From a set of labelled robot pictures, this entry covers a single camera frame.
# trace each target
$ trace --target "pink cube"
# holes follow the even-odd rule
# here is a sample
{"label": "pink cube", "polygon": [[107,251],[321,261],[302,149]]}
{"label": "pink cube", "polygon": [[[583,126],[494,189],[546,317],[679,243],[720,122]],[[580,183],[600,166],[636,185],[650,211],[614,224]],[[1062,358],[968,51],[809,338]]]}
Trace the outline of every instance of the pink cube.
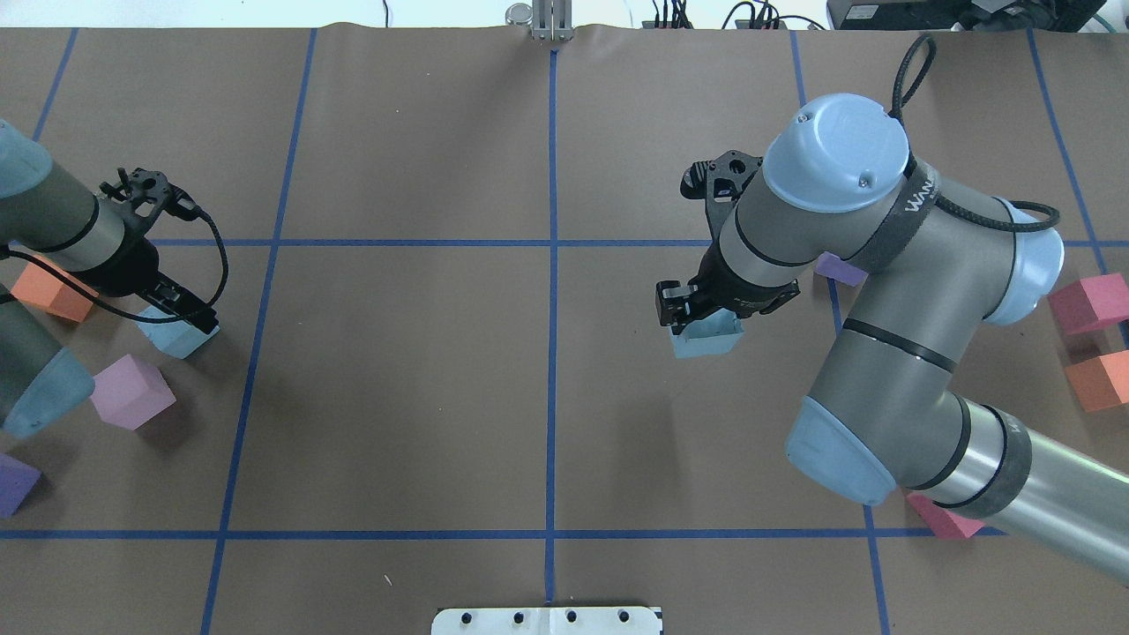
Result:
{"label": "pink cube", "polygon": [[126,355],[94,376],[90,401],[103,421],[135,430],[176,398],[156,366]]}
{"label": "pink cube", "polygon": [[933,501],[916,492],[907,494],[905,501],[913,505],[921,520],[933,530],[933,534],[942,540],[972,538],[984,525],[980,521],[966,519],[944,507],[938,507]]}
{"label": "pink cube", "polygon": [[831,252],[823,252],[815,261],[815,272],[824,278],[839,280],[844,285],[857,287],[866,280],[866,271],[854,264],[848,264]]}
{"label": "pink cube", "polygon": [[0,454],[0,519],[10,519],[16,513],[40,476],[40,470],[32,466]]}
{"label": "pink cube", "polygon": [[1051,312],[1068,336],[1129,320],[1129,287],[1121,273],[1083,278],[1049,296]]}

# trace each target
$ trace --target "orange cube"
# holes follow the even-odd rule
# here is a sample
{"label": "orange cube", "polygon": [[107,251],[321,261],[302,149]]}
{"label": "orange cube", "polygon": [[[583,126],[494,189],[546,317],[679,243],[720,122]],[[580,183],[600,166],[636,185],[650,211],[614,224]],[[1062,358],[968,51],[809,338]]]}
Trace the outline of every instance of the orange cube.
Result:
{"label": "orange cube", "polygon": [[1087,412],[1129,403],[1129,350],[1067,366],[1066,377]]}
{"label": "orange cube", "polygon": [[[36,259],[49,264],[52,269],[62,272],[72,282],[78,282],[90,295],[98,295],[94,289],[79,282],[69,273],[55,267],[51,261],[40,256],[36,256]],[[32,263],[28,263],[24,268],[19,280],[16,280],[16,285],[11,288],[11,295],[16,296],[16,299],[27,306],[34,306],[40,311],[71,320],[72,322],[86,320],[87,314],[90,313],[90,307],[94,306],[94,303],[76,293],[75,289]]]}

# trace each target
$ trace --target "horizontal blue line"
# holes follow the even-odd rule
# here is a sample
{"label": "horizontal blue line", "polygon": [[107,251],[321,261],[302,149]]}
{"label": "horizontal blue line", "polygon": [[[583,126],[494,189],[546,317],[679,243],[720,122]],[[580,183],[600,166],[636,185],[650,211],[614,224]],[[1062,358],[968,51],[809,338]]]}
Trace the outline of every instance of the horizontal blue line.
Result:
{"label": "horizontal blue line", "polygon": [[218,531],[120,529],[12,529],[0,530],[0,540],[216,540]]}
{"label": "horizontal blue line", "polygon": [[[211,238],[155,238],[156,246],[202,247],[216,243]],[[551,240],[495,240],[495,238],[225,238],[234,247],[549,247]],[[558,241],[561,247],[708,247],[709,241],[699,240],[580,240]]]}
{"label": "horizontal blue line", "polygon": [[[574,529],[544,531],[540,529],[499,530],[417,530],[417,531],[228,531],[227,540],[544,540],[552,533],[557,540],[717,540],[717,539],[787,539],[787,538],[866,538],[865,528],[842,529]],[[926,528],[876,528],[877,538],[929,538]],[[977,536],[1007,536],[990,527]],[[218,531],[192,530],[0,530],[0,540],[216,540]]]}

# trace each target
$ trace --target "gray robotic arm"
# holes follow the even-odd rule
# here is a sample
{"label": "gray robotic arm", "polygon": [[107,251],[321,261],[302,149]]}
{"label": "gray robotic arm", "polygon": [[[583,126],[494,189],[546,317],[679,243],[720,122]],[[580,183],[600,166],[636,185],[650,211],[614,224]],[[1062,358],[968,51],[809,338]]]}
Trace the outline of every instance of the gray robotic arm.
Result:
{"label": "gray robotic arm", "polygon": [[919,490],[1129,583],[1129,477],[947,389],[980,322],[1015,322],[1052,287],[1064,250],[1047,223],[942,179],[857,95],[800,108],[763,159],[694,164],[682,189],[706,199],[714,242],[686,285],[658,284],[675,333],[776,310],[824,251],[870,275],[788,438],[799,470],[868,505]]}
{"label": "gray robotic arm", "polygon": [[[42,146],[0,120],[0,259],[15,256],[35,262],[28,254],[10,249],[9,244],[18,241],[100,294],[137,294],[169,318],[140,318],[91,298],[112,313],[143,322],[184,320],[211,332],[218,324],[211,306],[227,279],[227,259],[218,229],[161,173],[117,173],[120,182],[103,183],[103,195],[95,195],[54,163]],[[142,208],[148,208],[148,215],[139,212]],[[224,276],[209,302],[159,271],[157,250],[145,234],[161,211],[185,220],[203,218],[212,229]],[[3,287],[0,360],[0,423],[17,437],[35,434],[94,390],[89,373]]]}

